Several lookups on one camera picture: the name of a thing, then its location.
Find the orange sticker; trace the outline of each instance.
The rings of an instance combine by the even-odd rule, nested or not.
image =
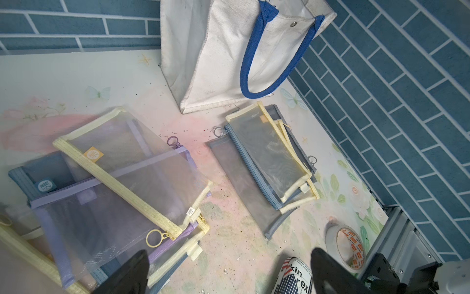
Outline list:
[[[91,160],[92,162],[96,162],[98,159],[100,159],[104,154],[101,153],[101,151],[99,151],[98,149],[96,149],[95,147],[90,147],[90,149],[88,149],[87,151],[85,151],[85,153],[83,153],[83,155],[86,156],[86,158],[88,158],[89,160]]]

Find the packing tape roll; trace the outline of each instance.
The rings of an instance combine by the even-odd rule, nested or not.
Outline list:
[[[350,265],[343,260],[339,253],[338,234],[344,234],[351,245],[352,263]],[[351,227],[337,225],[329,228],[326,232],[325,243],[328,254],[345,269],[352,273],[360,273],[362,271],[366,257],[359,236]]]

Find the blue bag handle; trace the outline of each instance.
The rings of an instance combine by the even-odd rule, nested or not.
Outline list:
[[[261,12],[256,19],[255,26],[251,32],[250,40],[248,41],[245,55],[243,56],[242,68],[240,70],[240,88],[242,89],[243,95],[250,99],[264,97],[274,92],[274,90],[276,90],[277,87],[279,87],[281,83],[284,82],[287,76],[289,76],[290,73],[294,70],[294,67],[302,58],[305,51],[307,51],[310,42],[312,42],[315,34],[320,28],[320,25],[325,19],[325,16],[317,16],[315,18],[315,24],[312,25],[312,27],[308,30],[307,35],[302,41],[302,44],[300,44],[300,47],[297,49],[294,57],[286,69],[282,72],[282,74],[277,78],[277,80],[274,81],[274,83],[265,90],[258,93],[252,93],[248,90],[248,73],[250,72],[251,64],[253,63],[253,57],[255,56],[256,49],[258,48],[259,41],[261,40],[261,36],[263,35],[263,31],[266,28],[267,23],[272,21],[279,13],[279,10],[277,10],[276,7],[272,6],[268,2],[259,1],[259,5],[261,6]]]

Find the blue tile wall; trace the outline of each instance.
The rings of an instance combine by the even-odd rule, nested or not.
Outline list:
[[[443,261],[469,258],[468,5],[326,1],[338,17],[291,83],[385,205],[399,204]]]
[[[63,3],[60,0],[0,1],[3,54],[34,49],[160,48],[160,1],[64,0]]]

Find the yellow ring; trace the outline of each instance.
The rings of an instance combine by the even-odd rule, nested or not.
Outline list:
[[[159,232],[159,233],[160,233],[160,236],[161,236],[160,242],[159,242],[157,245],[150,245],[150,243],[149,243],[149,236],[150,236],[150,234],[153,233],[153,232]],[[160,246],[160,244],[162,243],[163,239],[166,239],[166,238],[168,238],[168,233],[162,233],[160,230],[154,229],[154,230],[151,230],[151,231],[147,234],[147,237],[145,238],[145,242],[147,243],[147,245],[148,245],[150,248],[155,248],[155,247]]]

